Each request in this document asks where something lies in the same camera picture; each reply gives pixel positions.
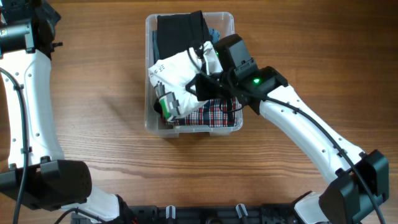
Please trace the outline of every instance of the plastic bin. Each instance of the plastic bin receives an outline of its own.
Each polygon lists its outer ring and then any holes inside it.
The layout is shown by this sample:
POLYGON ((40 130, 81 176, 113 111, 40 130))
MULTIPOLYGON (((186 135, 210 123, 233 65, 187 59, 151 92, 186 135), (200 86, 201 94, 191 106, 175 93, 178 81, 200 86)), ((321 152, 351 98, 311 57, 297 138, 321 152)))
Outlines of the plastic bin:
MULTIPOLYGON (((152 31, 157 29, 157 16, 168 16, 173 14, 152 14, 146 19, 146 82, 145 82, 145 129, 157 134, 163 138, 178 138, 180 133, 199 133, 209 132, 211 136, 229 135, 233 131, 242 128, 243 113, 236 112, 236 126, 210 128, 207 125, 196 126, 177 126, 167 125, 162 122, 160 114, 156 113, 153 105, 156 101, 156 94, 154 87, 150 84, 148 77, 148 68, 154 64, 154 53, 152 45, 152 31)), ((234 17, 228 12, 204 12, 203 16, 206 20, 207 26, 214 28, 221 33, 221 37, 235 33, 234 17)))

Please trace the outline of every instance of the plaid fabric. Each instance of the plaid fabric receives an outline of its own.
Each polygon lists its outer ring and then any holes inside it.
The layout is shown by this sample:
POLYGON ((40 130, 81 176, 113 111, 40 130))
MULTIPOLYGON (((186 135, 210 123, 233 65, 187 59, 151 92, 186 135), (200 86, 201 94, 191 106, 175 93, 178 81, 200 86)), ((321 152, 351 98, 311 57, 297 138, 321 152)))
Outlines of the plaid fabric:
POLYGON ((235 110, 240 108, 240 106, 237 98, 223 100, 221 102, 221 111, 219 99, 209 100, 205 105, 187 117, 173 122, 167 122, 167 124, 174 126, 207 125, 211 128, 235 127, 237 112, 224 113, 223 111, 235 110))

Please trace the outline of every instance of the black cloth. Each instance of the black cloth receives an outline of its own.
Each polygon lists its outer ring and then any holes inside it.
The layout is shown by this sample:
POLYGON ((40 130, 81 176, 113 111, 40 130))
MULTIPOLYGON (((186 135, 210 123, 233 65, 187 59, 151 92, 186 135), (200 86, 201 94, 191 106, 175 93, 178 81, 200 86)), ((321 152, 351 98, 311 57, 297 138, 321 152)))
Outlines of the black cloth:
POLYGON ((193 40, 211 40, 209 28, 201 11, 191 14, 157 17, 157 46, 160 59, 187 50, 193 40))

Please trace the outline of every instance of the clothing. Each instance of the clothing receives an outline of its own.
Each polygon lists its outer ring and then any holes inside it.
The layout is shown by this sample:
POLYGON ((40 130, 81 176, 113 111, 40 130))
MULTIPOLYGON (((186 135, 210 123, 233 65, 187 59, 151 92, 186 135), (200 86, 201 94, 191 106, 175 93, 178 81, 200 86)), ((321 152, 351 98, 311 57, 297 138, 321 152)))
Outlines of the clothing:
POLYGON ((193 40, 202 43, 211 40, 201 11, 157 17, 157 46, 160 59, 187 50, 193 40))
POLYGON ((211 128, 235 127, 237 112, 225 113, 225 111, 239 109, 240 107, 241 105, 236 97, 233 100, 226 101, 220 99, 209 100, 187 117, 176 119, 174 122, 167 122, 167 124, 174 126, 207 125, 211 128))
MULTIPOLYGON (((208 41, 203 46, 203 58, 207 61, 208 72, 221 72, 223 69, 213 44, 208 41)), ((167 121, 184 118, 206 103, 206 101, 198 101, 198 98, 185 88, 197 75, 197 68, 203 64, 193 47, 189 48, 189 54, 193 61, 189 58, 188 51, 185 50, 167 59, 158 60, 154 66, 148 68, 149 81, 155 88, 162 107, 162 114, 167 121)))
MULTIPOLYGON (((211 35, 211 43, 216 44, 220 40, 220 32, 213 28, 209 28, 209 34, 211 35)), ((160 59, 159 49, 157 47, 157 30, 152 31, 152 46, 154 48, 154 63, 160 59)))

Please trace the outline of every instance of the wooden tabletop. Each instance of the wooden tabletop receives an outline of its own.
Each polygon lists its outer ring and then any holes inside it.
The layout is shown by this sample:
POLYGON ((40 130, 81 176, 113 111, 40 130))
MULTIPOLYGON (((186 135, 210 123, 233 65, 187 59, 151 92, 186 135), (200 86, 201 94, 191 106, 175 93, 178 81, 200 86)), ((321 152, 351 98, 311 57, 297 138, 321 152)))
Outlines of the wooden tabletop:
MULTIPOLYGON (((161 139, 144 129, 145 19, 155 13, 228 11, 260 67, 276 68, 338 133, 390 164, 386 221, 398 219, 398 2, 53 0, 62 15, 52 60, 55 127, 67 159, 129 205, 287 203, 327 187, 310 159, 249 108, 225 138, 161 139)), ((9 123, 0 85, 0 161, 9 123)), ((0 195, 0 223, 15 202, 0 195)), ((21 210, 21 223, 61 212, 21 210)), ((363 223, 377 223, 372 214, 363 223)))

